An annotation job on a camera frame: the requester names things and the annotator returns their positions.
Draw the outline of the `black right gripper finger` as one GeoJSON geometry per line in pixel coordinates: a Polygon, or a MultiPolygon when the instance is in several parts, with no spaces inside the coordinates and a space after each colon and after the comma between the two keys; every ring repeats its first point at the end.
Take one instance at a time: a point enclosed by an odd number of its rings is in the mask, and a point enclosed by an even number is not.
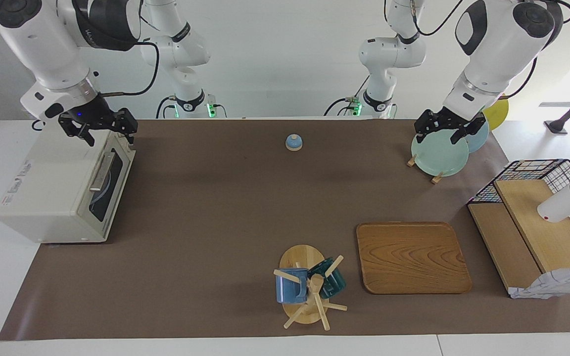
{"type": "Polygon", "coordinates": [[[133,135],[138,131],[138,122],[128,108],[115,111],[114,131],[124,135],[128,144],[134,144],[133,135]]]}
{"type": "Polygon", "coordinates": [[[94,146],[95,139],[89,133],[89,126],[87,124],[76,126],[74,120],[71,118],[59,118],[59,124],[68,137],[77,137],[83,140],[89,147],[94,146]]]}

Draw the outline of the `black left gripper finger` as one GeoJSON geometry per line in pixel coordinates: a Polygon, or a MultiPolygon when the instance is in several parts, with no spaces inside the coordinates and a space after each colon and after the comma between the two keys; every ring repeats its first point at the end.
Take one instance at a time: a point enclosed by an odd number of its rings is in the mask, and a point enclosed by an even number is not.
{"type": "Polygon", "coordinates": [[[465,138],[468,135],[475,135],[486,123],[486,118],[484,115],[475,115],[475,117],[468,123],[465,123],[451,135],[451,144],[457,144],[459,140],[465,138]]]}
{"type": "Polygon", "coordinates": [[[414,123],[416,131],[416,140],[418,143],[423,142],[425,137],[430,133],[437,131],[437,115],[432,111],[424,111],[414,123]]]}

